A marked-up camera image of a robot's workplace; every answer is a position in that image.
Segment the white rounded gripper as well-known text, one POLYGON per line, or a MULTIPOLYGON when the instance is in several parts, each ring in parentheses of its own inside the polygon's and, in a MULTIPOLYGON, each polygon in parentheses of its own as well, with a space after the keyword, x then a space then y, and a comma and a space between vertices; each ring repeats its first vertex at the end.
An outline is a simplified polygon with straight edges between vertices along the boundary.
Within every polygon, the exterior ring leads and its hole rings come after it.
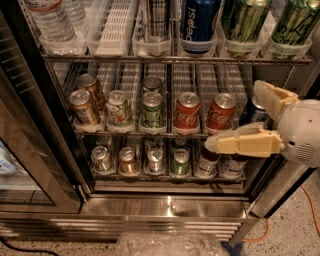
POLYGON ((296 93, 261 80, 254 82, 254 94, 273 120, 288 105, 277 121, 280 134, 263 128, 236 129, 208 137, 205 148, 218 154, 261 158, 281 152, 292 162, 319 167, 320 101, 299 101, 296 93))

